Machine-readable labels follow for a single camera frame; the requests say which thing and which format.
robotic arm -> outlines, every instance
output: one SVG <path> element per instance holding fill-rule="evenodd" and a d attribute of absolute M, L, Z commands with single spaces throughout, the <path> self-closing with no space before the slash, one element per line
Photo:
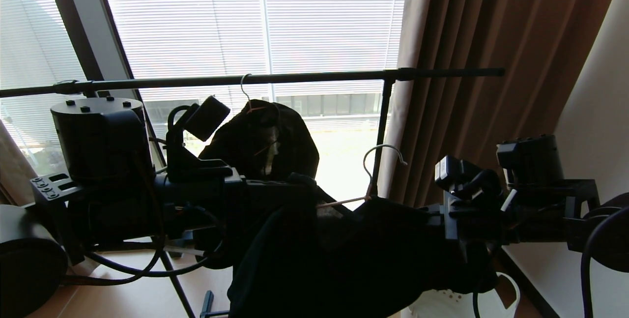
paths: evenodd
<path fill-rule="evenodd" d="M 174 115 L 181 111 L 175 123 Z M 277 208 L 296 203 L 314 208 L 320 199 L 333 202 L 314 181 L 299 175 L 285 182 L 247 180 L 223 161 L 200 160 L 185 149 L 184 130 L 204 141 L 228 113 L 213 98 L 176 108 L 165 147 L 169 167 L 155 171 L 139 101 L 107 97 L 55 105 L 52 114 L 69 171 L 32 179 L 34 204 L 0 205 L 2 316 L 29 314 L 60 284 L 124 284 L 65 274 L 68 264 L 96 258 L 96 251 L 139 248 L 126 240 L 151 236 L 155 242 L 150 247 L 156 249 L 151 265 L 133 271 L 126 282 L 179 275 L 200 266 L 224 268 L 238 265 Z M 618 225 L 602 225 L 629 206 L 627 199 L 601 206 L 594 180 L 564 179 L 553 136 L 500 144 L 497 158 L 505 171 L 506 196 L 493 170 L 452 156 L 436 164 L 435 183 L 444 191 L 443 203 L 407 210 L 417 219 L 423 243 L 436 243 L 431 242 L 435 238 L 453 242 L 463 262 L 472 262 L 478 259 L 479 244 L 494 244 L 496 253 L 499 246 L 512 243 L 566 242 L 572 251 L 586 251 L 609 268 L 629 272 L 622 237 L 627 225 L 620 234 Z M 581 217 L 584 203 L 589 213 Z M 222 242 L 198 257 L 197 266 L 150 272 L 166 236 L 177 239 L 185 231 L 206 228 L 217 228 Z M 588 240 L 594 231 L 605 243 L 599 240 L 591 249 Z M 207 245 L 196 243 L 198 248 Z M 22 296 L 29 301 L 20 300 Z"/>

basket handle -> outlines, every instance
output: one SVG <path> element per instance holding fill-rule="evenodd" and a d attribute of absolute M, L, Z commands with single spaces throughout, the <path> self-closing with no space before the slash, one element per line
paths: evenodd
<path fill-rule="evenodd" d="M 513 317 L 515 316 L 515 310 L 517 309 L 517 305 L 519 304 L 519 286 L 517 286 L 515 280 L 513 280 L 512 277 L 506 275 L 505 273 L 496 273 L 496 275 L 505 276 L 505 278 L 507 278 L 507 280 L 512 283 L 513 288 L 515 289 L 515 301 L 506 309 L 506 313 L 510 314 L 509 317 Z"/>

window blind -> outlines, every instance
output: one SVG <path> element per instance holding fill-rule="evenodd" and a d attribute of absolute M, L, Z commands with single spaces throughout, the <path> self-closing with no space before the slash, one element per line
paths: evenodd
<path fill-rule="evenodd" d="M 395 68 L 404 0 L 108 0 L 135 78 Z M 380 93 L 382 81 L 248 85 L 252 98 Z M 214 94 L 234 112 L 240 87 L 146 89 L 152 101 Z"/>
<path fill-rule="evenodd" d="M 55 0 L 0 0 L 0 28 L 0 88 L 85 80 Z M 65 99 L 46 94 L 0 100 L 2 122 L 40 174 L 56 170 L 50 157 L 58 160 L 60 150 L 50 107 Z"/>

white basket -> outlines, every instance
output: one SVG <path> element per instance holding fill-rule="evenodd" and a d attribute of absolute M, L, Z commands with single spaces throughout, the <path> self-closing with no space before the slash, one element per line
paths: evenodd
<path fill-rule="evenodd" d="M 515 289 L 515 302 L 505 308 L 498 293 L 492 289 L 478 295 L 478 310 L 481 318 L 514 318 L 517 304 L 519 304 L 519 287 L 515 281 L 505 276 Z M 425 291 L 420 298 L 409 305 L 400 315 L 402 318 L 474 318 L 472 294 L 461 295 L 448 290 Z"/>

brown curtain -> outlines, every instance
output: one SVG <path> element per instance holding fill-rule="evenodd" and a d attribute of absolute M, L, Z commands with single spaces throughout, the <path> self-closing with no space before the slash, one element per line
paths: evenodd
<path fill-rule="evenodd" d="M 0 120 L 0 203 L 33 202 L 29 179 L 34 177 L 37 174 Z"/>
<path fill-rule="evenodd" d="M 434 164 L 451 154 L 497 169 L 496 143 L 552 134 L 611 0 L 406 0 L 399 66 L 505 67 L 501 78 L 396 83 L 380 195 L 442 201 Z"/>

